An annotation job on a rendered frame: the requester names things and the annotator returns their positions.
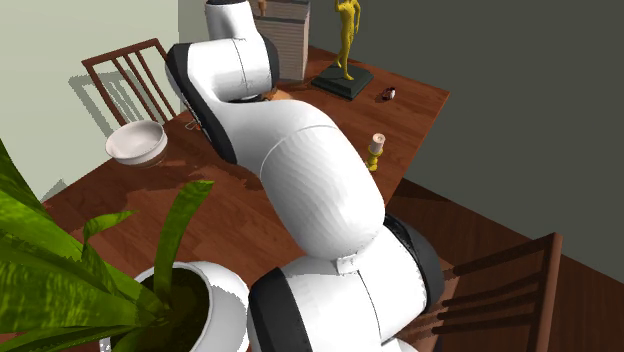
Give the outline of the candle on yellow holder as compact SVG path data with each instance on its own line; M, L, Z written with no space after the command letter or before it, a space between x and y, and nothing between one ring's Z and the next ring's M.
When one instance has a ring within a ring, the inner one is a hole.
M372 136L368 146L369 156L366 160L366 166L371 172L375 172L378 168L378 159L383 153L385 140L386 137L382 133L375 133Z

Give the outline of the brown wooden table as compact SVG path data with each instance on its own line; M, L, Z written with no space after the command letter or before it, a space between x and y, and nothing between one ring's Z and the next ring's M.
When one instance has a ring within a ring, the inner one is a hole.
M332 115L360 154L366 152L374 132L388 137L374 179L383 198L390 199L449 94L379 68L372 72L373 81L352 102L306 84L284 88ZM383 101L381 94L388 87L394 87L396 95ZM259 179L220 159L200 132L186 130L191 119L184 112L165 123L169 147L162 164L131 170L108 161L46 201L44 209L74 241L81 240L87 216L134 209L127 222L94 239L99 254L129 276L152 265L164 215L183 183L211 179L213 191L192 217L178 259L229 265L252 282L262 272L300 255Z

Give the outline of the yellow figure on dark base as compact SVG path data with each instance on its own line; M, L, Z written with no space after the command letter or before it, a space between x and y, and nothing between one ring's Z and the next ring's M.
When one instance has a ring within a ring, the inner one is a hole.
M374 78L370 71L348 62L351 46L359 31L361 6L358 0L334 0L334 10L341 20L341 48L333 63L313 78L311 84L353 100Z

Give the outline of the grey ribbed box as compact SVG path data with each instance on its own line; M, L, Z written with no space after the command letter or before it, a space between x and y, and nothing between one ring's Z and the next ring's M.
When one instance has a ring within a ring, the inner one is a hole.
M303 81L308 62L311 0L265 0L261 14L259 0L249 0L258 31L275 45L280 79Z

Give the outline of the white bowl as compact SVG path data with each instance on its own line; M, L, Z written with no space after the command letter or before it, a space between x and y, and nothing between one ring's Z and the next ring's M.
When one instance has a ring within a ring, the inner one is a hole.
M135 121L115 130L105 143L106 153L123 165L148 167L165 155L168 137L157 122Z

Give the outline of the brown wooden chair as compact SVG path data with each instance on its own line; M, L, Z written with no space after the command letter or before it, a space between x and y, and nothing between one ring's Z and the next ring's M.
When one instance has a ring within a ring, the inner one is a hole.
M167 122L178 116L143 55L143 52L150 48L155 49L163 60L167 58L160 41L152 38L81 61L105 105L120 126L126 125L128 121L96 72L96 65L112 63L154 122Z
M446 265L445 291L426 313L397 334L418 352L434 352L438 338L455 333L526 326L525 352L548 352L563 236L551 233L542 238L467 262ZM459 281L502 264L541 255L528 275L494 288L457 296Z

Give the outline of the green plant in white pot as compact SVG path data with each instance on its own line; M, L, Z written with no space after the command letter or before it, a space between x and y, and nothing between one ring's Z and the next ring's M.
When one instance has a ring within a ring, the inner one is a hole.
M99 256L90 238L129 217L88 221L77 241L59 228L0 141L0 352L63 352L97 341L100 352L247 352L246 284L208 262L176 259L209 194L194 181L177 195L154 265L137 278Z

